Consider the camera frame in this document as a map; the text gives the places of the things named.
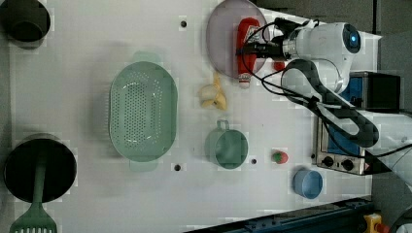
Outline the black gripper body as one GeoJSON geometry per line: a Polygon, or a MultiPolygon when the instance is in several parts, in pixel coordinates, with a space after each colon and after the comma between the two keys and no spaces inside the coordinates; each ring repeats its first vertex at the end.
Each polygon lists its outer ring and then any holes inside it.
{"type": "Polygon", "coordinates": [[[283,42],[289,38],[300,24],[276,17],[272,22],[261,25],[252,17],[244,18],[237,27],[236,56],[255,55],[257,58],[285,60],[283,42]],[[280,36],[269,38],[268,28],[273,26],[281,31],[280,36]]]}

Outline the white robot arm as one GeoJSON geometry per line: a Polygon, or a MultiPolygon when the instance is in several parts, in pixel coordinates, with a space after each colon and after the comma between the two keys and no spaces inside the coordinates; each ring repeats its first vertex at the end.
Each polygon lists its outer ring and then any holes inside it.
{"type": "Polygon", "coordinates": [[[238,26],[236,56],[241,78],[254,73],[248,55],[286,60],[281,94],[314,113],[348,141],[377,157],[405,183],[411,183],[411,117],[357,108],[340,96],[350,69],[361,51],[361,34],[347,22],[302,24],[276,18],[271,23],[282,32],[268,41],[265,28],[253,18],[238,26]]]}

